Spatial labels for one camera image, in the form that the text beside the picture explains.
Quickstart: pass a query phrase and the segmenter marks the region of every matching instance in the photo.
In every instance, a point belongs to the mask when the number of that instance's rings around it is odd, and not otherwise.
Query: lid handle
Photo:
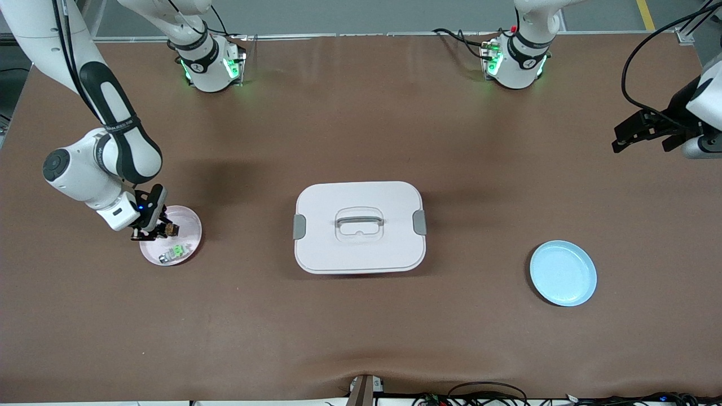
[[[341,217],[336,220],[336,227],[341,227],[342,224],[349,223],[376,223],[383,225],[383,218],[376,216]]]

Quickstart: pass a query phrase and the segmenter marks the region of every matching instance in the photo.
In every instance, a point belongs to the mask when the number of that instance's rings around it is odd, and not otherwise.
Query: black joint cap
[[[70,165],[70,154],[63,149],[54,150],[43,163],[43,177],[48,182],[55,181]]]

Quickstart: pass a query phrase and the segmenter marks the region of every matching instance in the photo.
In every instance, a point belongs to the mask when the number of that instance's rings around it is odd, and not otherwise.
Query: brown table
[[[45,183],[45,156],[97,123],[33,70],[0,154],[0,399],[333,397],[359,373],[387,391],[489,379],[532,397],[717,394],[722,162],[659,142],[612,153],[641,39],[560,36],[523,91],[434,37],[254,43],[246,85],[220,94],[185,86],[164,44],[102,45],[163,150],[169,204],[203,220],[202,250],[170,268]],[[630,92],[661,108],[699,69],[663,35]],[[424,262],[306,274],[297,195],[370,180],[421,191]],[[583,306],[529,287],[530,253],[556,238],[596,263]]]

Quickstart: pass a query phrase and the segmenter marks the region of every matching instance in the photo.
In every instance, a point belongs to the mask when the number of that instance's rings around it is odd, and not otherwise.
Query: blue plate
[[[596,289],[596,268],[583,249],[567,241],[543,243],[531,256],[531,281],[559,306],[579,306]]]

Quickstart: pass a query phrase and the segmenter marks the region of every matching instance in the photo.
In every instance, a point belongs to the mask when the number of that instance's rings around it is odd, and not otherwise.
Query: round plate
[[[583,249],[567,241],[543,243],[531,256],[531,281],[559,306],[578,306],[596,289],[596,269]]]
[[[203,228],[201,219],[196,212],[184,206],[168,206],[165,214],[168,219],[178,226],[178,236],[169,238],[158,238],[155,241],[140,241],[140,251],[145,259],[153,264],[161,266],[177,265],[191,258],[193,252],[198,249],[201,243]],[[184,255],[165,264],[158,259],[159,256],[173,250],[174,246],[183,246]]]

